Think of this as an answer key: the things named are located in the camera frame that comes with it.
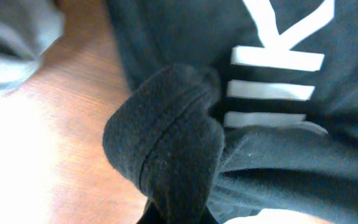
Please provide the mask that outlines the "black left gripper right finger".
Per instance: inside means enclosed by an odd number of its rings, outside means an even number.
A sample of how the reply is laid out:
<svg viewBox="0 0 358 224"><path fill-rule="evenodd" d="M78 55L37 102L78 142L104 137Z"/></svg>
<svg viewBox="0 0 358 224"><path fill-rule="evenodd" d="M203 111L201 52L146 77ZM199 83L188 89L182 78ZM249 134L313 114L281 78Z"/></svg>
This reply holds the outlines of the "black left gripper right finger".
<svg viewBox="0 0 358 224"><path fill-rule="evenodd" d="M204 209L204 224L219 224L209 211L208 207Z"/></svg>

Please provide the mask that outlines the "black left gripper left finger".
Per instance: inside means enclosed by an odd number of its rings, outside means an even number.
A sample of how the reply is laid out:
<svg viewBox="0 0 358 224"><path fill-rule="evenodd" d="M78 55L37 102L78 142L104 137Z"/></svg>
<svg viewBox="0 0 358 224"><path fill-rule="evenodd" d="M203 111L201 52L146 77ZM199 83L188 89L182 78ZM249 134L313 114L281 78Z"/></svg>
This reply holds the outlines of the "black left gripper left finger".
<svg viewBox="0 0 358 224"><path fill-rule="evenodd" d="M153 202L146 201L144 212L136 224L162 224L162 216Z"/></svg>

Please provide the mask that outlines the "dark green t-shirt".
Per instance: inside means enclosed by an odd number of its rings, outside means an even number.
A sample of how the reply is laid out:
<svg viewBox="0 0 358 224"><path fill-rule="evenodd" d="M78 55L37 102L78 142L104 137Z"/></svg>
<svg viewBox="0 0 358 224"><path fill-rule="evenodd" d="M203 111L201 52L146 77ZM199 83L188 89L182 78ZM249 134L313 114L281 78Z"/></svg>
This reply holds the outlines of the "dark green t-shirt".
<svg viewBox="0 0 358 224"><path fill-rule="evenodd" d="M109 163L162 223L358 223L358 0L110 0L131 96Z"/></svg>

